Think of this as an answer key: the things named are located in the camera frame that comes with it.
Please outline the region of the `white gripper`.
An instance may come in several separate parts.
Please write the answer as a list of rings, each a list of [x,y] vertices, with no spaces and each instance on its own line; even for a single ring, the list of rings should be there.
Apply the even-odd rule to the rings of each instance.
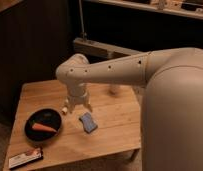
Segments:
[[[68,113],[72,114],[75,109],[75,105],[84,104],[84,107],[88,109],[90,112],[93,111],[92,106],[89,102],[89,93],[86,88],[79,87],[69,87],[68,95]]]

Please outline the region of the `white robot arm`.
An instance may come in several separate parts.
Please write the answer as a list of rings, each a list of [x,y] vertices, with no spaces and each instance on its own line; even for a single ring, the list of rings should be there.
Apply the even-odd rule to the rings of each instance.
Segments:
[[[75,54],[56,69],[66,106],[88,101],[88,83],[144,88],[142,171],[203,171],[203,49],[143,52],[91,64]]]

